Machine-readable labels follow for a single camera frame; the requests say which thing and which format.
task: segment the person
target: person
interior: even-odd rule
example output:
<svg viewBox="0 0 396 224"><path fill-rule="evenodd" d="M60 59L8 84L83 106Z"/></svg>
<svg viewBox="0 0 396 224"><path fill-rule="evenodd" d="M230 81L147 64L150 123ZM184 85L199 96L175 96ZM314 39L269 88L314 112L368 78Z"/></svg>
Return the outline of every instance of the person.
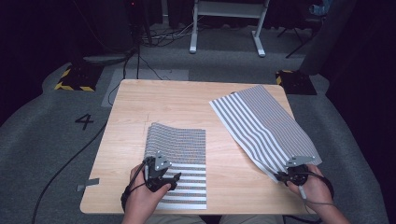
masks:
<svg viewBox="0 0 396 224"><path fill-rule="evenodd" d="M323 176L316 165L307 164L309 171ZM131 171L131 178L134 176L138 166ZM144 183L143 172L139 174L131 186L131 189ZM288 182L289 189L301 196L301 188ZM191 223L205 224L199 216L171 216L156 215L152 216L157 204L166 192L171 188L170 184L164 185L156 192L151 192L146 186L139 187L132 191L125 204L125 214L122 224L144 224L144 223ZM326 184L314 176L309 176L304 184L304 194L306 205L315 211L324 223L349 223L347 218L332 203L332 195ZM223 216L220 223L240 224L240 223L283 223L279 216Z"/></svg>

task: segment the white striped cloth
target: white striped cloth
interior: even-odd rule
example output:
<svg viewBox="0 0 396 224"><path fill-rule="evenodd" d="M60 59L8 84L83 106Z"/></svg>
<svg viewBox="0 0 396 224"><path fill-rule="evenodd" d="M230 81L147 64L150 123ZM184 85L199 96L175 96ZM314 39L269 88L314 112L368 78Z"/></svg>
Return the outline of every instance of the white striped cloth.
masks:
<svg viewBox="0 0 396 224"><path fill-rule="evenodd" d="M157 151L172 162L163 177L181 173L176 189L166 193L157 209L206 209L205 130L152 123L145 158Z"/></svg>
<svg viewBox="0 0 396 224"><path fill-rule="evenodd" d="M209 102L233 139L275 182L293 156L321 158L311 139L279 102L258 85Z"/></svg>

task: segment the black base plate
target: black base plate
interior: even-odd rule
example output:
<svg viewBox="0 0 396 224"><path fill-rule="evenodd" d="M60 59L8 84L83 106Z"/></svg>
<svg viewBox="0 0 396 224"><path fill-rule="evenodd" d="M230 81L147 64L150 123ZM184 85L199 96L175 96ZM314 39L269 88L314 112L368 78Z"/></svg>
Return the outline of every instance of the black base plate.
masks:
<svg viewBox="0 0 396 224"><path fill-rule="evenodd" d="M299 71L277 71L276 83L283 87L286 94L317 95L309 76Z"/></svg>

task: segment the wooden table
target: wooden table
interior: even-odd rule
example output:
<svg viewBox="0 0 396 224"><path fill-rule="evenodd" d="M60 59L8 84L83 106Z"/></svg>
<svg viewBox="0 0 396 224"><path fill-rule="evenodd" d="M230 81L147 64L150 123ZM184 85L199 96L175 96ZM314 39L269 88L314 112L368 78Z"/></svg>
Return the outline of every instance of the wooden table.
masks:
<svg viewBox="0 0 396 224"><path fill-rule="evenodd" d="M305 214L303 202L250 160L219 120L209 101L256 84L123 80L92 167L80 209L120 214L120 196L133 167L144 159L148 127L206 130L206 210L156 210L158 214ZM292 115L283 89L264 85Z"/></svg>

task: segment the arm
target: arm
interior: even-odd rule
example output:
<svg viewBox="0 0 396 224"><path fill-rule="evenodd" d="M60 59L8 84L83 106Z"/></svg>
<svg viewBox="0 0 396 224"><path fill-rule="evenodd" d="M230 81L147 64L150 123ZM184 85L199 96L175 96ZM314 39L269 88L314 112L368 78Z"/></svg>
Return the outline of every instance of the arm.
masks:
<svg viewBox="0 0 396 224"><path fill-rule="evenodd" d="M134 176L137 168L138 166L131 171L130 178ZM144 224L154 212L160 199L171 188L170 184L166 184L156 192L151 192L144 183L145 180L143 172L140 171L140 174L132 184L131 189L134 189L141 184L143 185L132 191L129 196L128 201L125 204L125 215L122 224Z"/></svg>
<svg viewBox="0 0 396 224"><path fill-rule="evenodd" d="M323 176L322 172L315 165L307 164L309 171ZM301 195L298 187L288 182L289 189L297 195ZM332 195L326 184L320 179L309 176L304 184L304 192L306 195L306 205L314 210L324 223L349 223L347 218L332 205Z"/></svg>

